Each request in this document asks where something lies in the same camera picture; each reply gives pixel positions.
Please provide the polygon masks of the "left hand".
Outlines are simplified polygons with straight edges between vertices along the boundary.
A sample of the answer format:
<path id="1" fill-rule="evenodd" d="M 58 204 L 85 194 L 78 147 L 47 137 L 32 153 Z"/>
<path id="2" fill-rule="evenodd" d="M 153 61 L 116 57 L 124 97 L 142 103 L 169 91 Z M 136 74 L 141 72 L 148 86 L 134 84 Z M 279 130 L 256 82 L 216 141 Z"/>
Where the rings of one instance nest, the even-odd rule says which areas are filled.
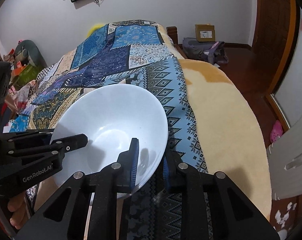
<path id="1" fill-rule="evenodd" d="M 25 201 L 26 193 L 22 192 L 19 195 L 11 198 L 8 202 L 8 210 L 12 212 L 10 224 L 20 230 L 28 220 L 27 203 Z"/>

